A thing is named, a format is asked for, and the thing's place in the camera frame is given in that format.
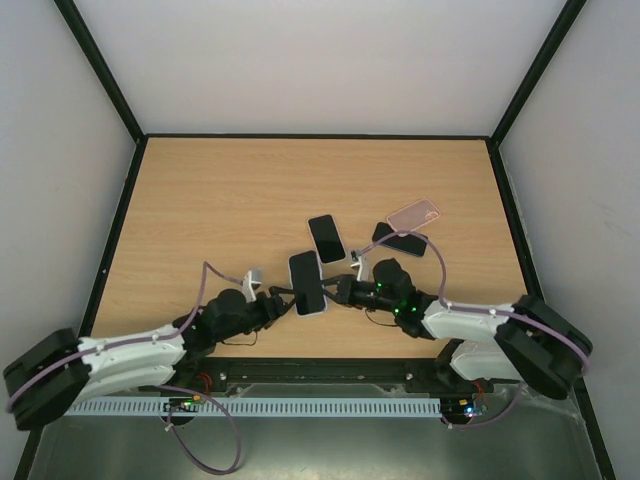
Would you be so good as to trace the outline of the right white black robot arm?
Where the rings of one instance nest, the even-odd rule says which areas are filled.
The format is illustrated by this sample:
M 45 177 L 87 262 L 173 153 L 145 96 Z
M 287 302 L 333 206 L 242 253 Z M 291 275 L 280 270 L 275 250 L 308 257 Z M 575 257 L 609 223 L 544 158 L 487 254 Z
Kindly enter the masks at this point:
M 592 342 L 538 297 L 501 305 L 453 303 L 417 289 L 395 259 L 378 262 L 372 276 L 337 275 L 322 285 L 337 304 L 392 314 L 412 338 L 447 340 L 436 367 L 437 382 L 447 391 L 472 380 L 509 380 L 564 400 L 586 373 Z

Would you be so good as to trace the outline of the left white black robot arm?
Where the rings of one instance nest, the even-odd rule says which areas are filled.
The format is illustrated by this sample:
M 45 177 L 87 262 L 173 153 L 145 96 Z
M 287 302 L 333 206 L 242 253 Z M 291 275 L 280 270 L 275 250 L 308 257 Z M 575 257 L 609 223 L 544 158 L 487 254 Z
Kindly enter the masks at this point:
M 94 397 L 176 385 L 219 344 L 269 328 L 291 307 L 275 291 L 259 292 L 249 301 L 240 291 L 226 289 L 191 313 L 144 333 L 92 338 L 59 329 L 5 367 L 6 410 L 18 430 L 30 431 Z

